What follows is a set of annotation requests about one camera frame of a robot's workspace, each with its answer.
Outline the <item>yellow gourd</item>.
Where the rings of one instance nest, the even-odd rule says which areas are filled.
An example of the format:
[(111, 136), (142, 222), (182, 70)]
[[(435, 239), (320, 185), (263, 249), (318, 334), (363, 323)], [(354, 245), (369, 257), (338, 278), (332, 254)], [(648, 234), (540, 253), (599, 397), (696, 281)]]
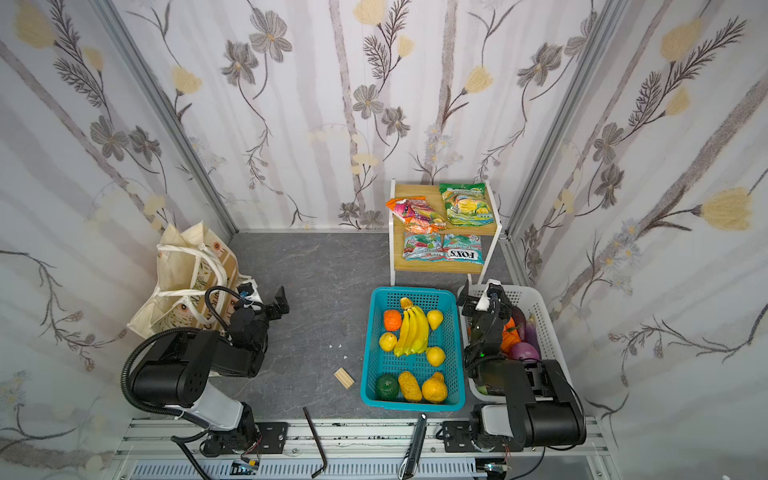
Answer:
[(434, 373), (422, 384), (421, 392), (423, 399), (430, 403), (440, 404), (444, 402), (448, 396), (448, 389), (443, 374)]

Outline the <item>white wooden two-tier shelf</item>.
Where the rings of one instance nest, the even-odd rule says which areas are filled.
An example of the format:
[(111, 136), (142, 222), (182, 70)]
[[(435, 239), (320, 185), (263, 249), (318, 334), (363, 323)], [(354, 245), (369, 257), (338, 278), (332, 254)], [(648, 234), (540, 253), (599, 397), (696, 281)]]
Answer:
[[(389, 187), (389, 197), (424, 197), (436, 211), (445, 217), (445, 205), (442, 201), (438, 185), (403, 183), (392, 178)], [(455, 227), (448, 225), (448, 228), (445, 230), (445, 233), (448, 234), (489, 237), (490, 243), (483, 246), (483, 265), (445, 260), (433, 262), (405, 260), (403, 258), (405, 240), (404, 223), (397, 219), (392, 211), (388, 211), (390, 285), (394, 286), (396, 284), (396, 274), (398, 272), (461, 274), (468, 276), (470, 281), (475, 280), (476, 284), (482, 283), (502, 233), (502, 223), (497, 201), (494, 198), (493, 190), (491, 189), (489, 182), (485, 182), (485, 201), (491, 207), (494, 215), (494, 222), (492, 224), (477, 227)]]

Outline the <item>cream canvas grocery bag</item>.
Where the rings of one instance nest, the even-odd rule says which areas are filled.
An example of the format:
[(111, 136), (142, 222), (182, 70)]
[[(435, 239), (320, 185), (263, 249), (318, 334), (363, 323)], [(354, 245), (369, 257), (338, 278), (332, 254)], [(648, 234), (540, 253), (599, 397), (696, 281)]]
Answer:
[(256, 291), (252, 277), (239, 271), (236, 255), (205, 223), (184, 231), (166, 228), (157, 245), (157, 283), (128, 328), (142, 338), (176, 327), (222, 332), (237, 301), (235, 294), (205, 292), (214, 286)]

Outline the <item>Fox's candy bag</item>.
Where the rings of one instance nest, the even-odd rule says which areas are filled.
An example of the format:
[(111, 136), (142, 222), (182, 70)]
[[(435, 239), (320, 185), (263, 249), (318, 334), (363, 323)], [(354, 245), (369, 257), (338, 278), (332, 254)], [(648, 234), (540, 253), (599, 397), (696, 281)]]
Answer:
[(475, 235), (408, 233), (404, 237), (403, 259), (480, 265), (483, 263), (482, 244)]

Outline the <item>black metal cylinder tool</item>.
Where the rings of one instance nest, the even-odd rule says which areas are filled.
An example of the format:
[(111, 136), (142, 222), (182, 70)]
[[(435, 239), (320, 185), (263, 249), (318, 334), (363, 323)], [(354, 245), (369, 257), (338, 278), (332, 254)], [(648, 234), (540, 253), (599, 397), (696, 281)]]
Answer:
[(397, 476), (399, 480), (411, 479), (416, 473), (426, 437), (427, 424), (427, 415), (420, 413), (405, 457), (398, 469)]

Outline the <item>teal plastic basket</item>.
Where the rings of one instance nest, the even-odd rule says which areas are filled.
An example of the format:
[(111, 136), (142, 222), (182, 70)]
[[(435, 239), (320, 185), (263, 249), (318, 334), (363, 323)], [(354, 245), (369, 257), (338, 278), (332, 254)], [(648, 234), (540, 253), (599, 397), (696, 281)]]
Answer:
[[(384, 313), (388, 310), (402, 312), (401, 300), (407, 298), (415, 306), (428, 313), (438, 310), (443, 322), (436, 330), (429, 332), (427, 345), (439, 347), (446, 354), (445, 361), (432, 366), (424, 353), (396, 356), (379, 346), (379, 338), (386, 332)], [(420, 403), (406, 400), (402, 393), (394, 400), (383, 399), (376, 391), (379, 378), (389, 374), (398, 377), (408, 372), (419, 384), (434, 374), (443, 376), (447, 387), (445, 400), (435, 404), (428, 400)], [(399, 411), (457, 412), (466, 401), (464, 370), (462, 364), (461, 329), (459, 325), (456, 297), (447, 290), (416, 287), (379, 287), (371, 294), (367, 338), (362, 370), (360, 395), (363, 402), (371, 407)]]

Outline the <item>orange carrot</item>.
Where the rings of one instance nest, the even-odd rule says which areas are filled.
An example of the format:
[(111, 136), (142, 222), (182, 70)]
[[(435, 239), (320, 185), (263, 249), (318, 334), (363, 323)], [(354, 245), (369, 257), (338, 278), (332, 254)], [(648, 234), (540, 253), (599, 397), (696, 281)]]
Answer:
[(502, 342), (500, 350), (509, 355), (512, 351), (512, 347), (521, 342), (521, 337), (517, 324), (513, 318), (511, 318), (503, 327)]

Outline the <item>yellow lemon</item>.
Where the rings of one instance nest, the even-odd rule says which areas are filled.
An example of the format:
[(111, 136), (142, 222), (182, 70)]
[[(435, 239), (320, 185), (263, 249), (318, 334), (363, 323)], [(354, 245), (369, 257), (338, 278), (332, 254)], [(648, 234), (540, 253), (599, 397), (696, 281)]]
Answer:
[(379, 347), (384, 352), (393, 352), (398, 343), (398, 337), (393, 332), (385, 332), (379, 337)]
[(427, 313), (427, 321), (432, 331), (437, 330), (444, 320), (444, 315), (440, 310), (430, 310)]
[(440, 347), (429, 347), (425, 355), (428, 363), (435, 368), (440, 367), (446, 360), (446, 354)]

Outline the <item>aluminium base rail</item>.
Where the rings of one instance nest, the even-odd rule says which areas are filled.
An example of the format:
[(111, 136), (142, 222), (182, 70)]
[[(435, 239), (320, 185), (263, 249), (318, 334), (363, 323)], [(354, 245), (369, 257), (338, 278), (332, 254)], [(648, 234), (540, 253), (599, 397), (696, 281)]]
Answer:
[[(449, 453), (437, 436), (446, 419), (428, 420), (417, 479), (617, 479), (609, 444), (594, 419), (584, 444), (564, 451), (543, 447), (507, 453)], [(317, 479), (395, 479), (416, 421), (314, 421), (328, 458)], [(200, 456), (193, 466), (171, 438), (196, 430), (175, 421), (134, 420), (103, 473), (105, 479), (311, 479), (321, 458), (305, 420), (266, 425), (264, 445), (245, 456)]]

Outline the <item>orange tangerine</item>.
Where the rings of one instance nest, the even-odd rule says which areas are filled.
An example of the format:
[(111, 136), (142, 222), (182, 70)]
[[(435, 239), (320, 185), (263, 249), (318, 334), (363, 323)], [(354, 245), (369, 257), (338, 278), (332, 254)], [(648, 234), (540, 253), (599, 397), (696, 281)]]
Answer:
[(383, 313), (383, 325), (386, 331), (396, 332), (402, 325), (402, 314), (395, 309), (386, 310)]

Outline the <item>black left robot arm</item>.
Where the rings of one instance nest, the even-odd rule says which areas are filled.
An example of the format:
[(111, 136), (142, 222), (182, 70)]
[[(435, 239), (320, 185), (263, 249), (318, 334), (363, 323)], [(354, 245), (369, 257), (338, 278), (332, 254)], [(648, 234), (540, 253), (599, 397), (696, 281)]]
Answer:
[(214, 286), (203, 294), (207, 307), (219, 292), (235, 300), (229, 320), (212, 313), (220, 331), (174, 327), (156, 333), (128, 356), (120, 375), (123, 396), (134, 408), (202, 429), (190, 437), (172, 438), (189, 459), (194, 456), (187, 445), (198, 439), (206, 457), (245, 456), (264, 445), (263, 428), (255, 422), (252, 408), (211, 385), (209, 375), (256, 377), (268, 351), (270, 323), (290, 311), (283, 286), (271, 303), (257, 299), (256, 291), (246, 285), (236, 290)]

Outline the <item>yellow banana bunch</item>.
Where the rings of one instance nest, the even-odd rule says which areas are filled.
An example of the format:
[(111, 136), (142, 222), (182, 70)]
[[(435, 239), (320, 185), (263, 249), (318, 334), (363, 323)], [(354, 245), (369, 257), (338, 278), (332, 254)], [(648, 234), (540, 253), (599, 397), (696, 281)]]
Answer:
[(407, 297), (400, 300), (403, 321), (394, 347), (396, 357), (423, 354), (427, 350), (430, 326), (424, 311)]

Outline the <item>small wooden block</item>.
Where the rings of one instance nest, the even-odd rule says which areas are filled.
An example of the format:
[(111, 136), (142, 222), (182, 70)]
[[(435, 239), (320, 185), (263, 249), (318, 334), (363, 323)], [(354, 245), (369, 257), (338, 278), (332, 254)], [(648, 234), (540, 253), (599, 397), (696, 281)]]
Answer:
[(345, 389), (350, 389), (355, 384), (355, 380), (343, 367), (338, 368), (334, 372), (334, 377)]

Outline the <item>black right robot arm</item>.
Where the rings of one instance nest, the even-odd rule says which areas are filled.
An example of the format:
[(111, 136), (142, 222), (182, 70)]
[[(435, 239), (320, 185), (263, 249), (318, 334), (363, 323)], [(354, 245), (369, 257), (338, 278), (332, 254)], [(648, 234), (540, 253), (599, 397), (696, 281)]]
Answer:
[(539, 292), (467, 283), (457, 295), (461, 363), (478, 403), (437, 436), (449, 453), (507, 453), (585, 442), (586, 415)]

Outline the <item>black hex key on rail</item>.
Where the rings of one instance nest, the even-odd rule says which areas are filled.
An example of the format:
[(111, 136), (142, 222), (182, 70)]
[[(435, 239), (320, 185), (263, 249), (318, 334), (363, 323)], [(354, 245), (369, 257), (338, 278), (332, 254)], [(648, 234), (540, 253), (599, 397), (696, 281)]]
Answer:
[(311, 415), (309, 413), (308, 408), (306, 406), (304, 406), (302, 408), (302, 411), (303, 411), (305, 420), (306, 420), (306, 422), (308, 424), (308, 427), (310, 429), (310, 432), (311, 432), (314, 444), (315, 444), (315, 446), (316, 446), (316, 448), (318, 450), (318, 453), (320, 455), (320, 458), (321, 458), (321, 466), (320, 466), (320, 468), (317, 469), (316, 471), (314, 471), (311, 474), (311, 479), (317, 479), (320, 475), (322, 475), (326, 471), (326, 469), (328, 468), (329, 462), (328, 462), (328, 458), (327, 458), (325, 449), (324, 449), (324, 447), (322, 445), (322, 441), (321, 441), (320, 435), (318, 434), (317, 428), (316, 428), (315, 423), (314, 423), (314, 421), (313, 421), (313, 419), (312, 419), (312, 417), (311, 417)]

